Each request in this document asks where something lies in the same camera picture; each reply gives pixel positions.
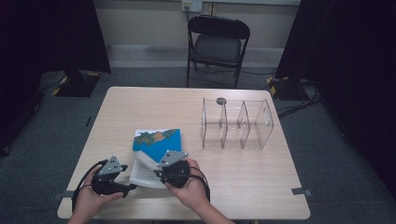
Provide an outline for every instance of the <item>wall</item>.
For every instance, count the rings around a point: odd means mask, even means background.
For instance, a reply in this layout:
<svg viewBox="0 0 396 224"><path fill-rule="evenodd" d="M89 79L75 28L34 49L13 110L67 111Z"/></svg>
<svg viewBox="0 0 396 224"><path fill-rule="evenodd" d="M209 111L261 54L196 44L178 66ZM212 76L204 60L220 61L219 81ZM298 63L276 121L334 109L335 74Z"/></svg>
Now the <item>wall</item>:
<svg viewBox="0 0 396 224"><path fill-rule="evenodd" d="M276 1L286 5L271 5ZM203 2L202 14L213 12L244 21L251 30L250 48L285 47L298 1L263 0L269 5L222 2ZM187 18L181 12L180 1L95 0L94 3L107 45L187 46Z"/></svg>

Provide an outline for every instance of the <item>wooden table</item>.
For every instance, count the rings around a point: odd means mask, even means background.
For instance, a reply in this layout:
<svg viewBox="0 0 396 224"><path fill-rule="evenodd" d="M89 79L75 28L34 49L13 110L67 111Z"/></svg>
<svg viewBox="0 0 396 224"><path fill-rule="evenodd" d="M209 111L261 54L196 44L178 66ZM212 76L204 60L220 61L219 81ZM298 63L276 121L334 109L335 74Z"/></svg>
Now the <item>wooden table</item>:
<svg viewBox="0 0 396 224"><path fill-rule="evenodd" d="M202 147L203 98L233 100L267 99L274 129L263 149L212 149ZM183 150L199 162L211 189L211 202L230 219L307 219L310 211L303 194L289 147L268 91L110 88L91 134L81 153L68 190L96 162L117 156L129 165L116 182L129 184L134 131L137 129L181 130ZM70 218L71 200L63 199L60 218ZM95 217L101 219L199 219L167 189L138 187L128 196L107 204Z"/></svg>

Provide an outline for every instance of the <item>person's hand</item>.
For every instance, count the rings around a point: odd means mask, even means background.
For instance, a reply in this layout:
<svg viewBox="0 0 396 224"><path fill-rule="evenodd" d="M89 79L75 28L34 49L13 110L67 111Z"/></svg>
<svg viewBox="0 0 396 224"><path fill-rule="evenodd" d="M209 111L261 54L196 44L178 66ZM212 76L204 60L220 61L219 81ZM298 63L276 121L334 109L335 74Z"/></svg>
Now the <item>person's hand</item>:
<svg viewBox="0 0 396 224"><path fill-rule="evenodd" d="M122 192L101 196L93 191L91 187L92 178L100 168L101 166L95 167L85 178L83 188L80 189L78 194L73 216L68 223L86 223L102 209L103 205L123 196Z"/></svg>
<svg viewBox="0 0 396 224"><path fill-rule="evenodd" d="M192 159L186 159L186 161L189 163L190 167L200 169L197 161ZM194 168L190 168L190 174L203 177L202 174ZM203 185L201 180L197 178L190 177L189 181L187 181L186 185L181 189L178 189L170 185L169 183L165 183L165 186L169 189L171 193L177 196L178 199L185 206L189 207L191 210L194 210L199 206L206 206L210 203L209 200L206 198L205 186Z"/></svg>

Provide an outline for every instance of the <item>clear acrylic organizer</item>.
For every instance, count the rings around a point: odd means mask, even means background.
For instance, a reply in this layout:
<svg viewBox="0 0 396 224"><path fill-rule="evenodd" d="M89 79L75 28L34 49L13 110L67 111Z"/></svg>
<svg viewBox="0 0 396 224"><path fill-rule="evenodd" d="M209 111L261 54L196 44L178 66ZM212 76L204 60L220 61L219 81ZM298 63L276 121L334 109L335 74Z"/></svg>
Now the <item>clear acrylic organizer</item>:
<svg viewBox="0 0 396 224"><path fill-rule="evenodd" d="M205 99L204 148L264 148L274 129L268 102Z"/></svg>

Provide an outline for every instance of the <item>book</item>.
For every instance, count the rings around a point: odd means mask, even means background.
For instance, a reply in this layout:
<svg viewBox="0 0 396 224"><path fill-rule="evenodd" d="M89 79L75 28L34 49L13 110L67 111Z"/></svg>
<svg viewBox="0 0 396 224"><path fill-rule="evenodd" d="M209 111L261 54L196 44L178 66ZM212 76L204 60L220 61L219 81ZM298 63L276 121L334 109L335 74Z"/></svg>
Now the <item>book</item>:
<svg viewBox="0 0 396 224"><path fill-rule="evenodd" d="M136 130L132 146L134 164L131 184L155 189L166 188L154 170L161 169L158 164L168 150L181 152L180 129Z"/></svg>

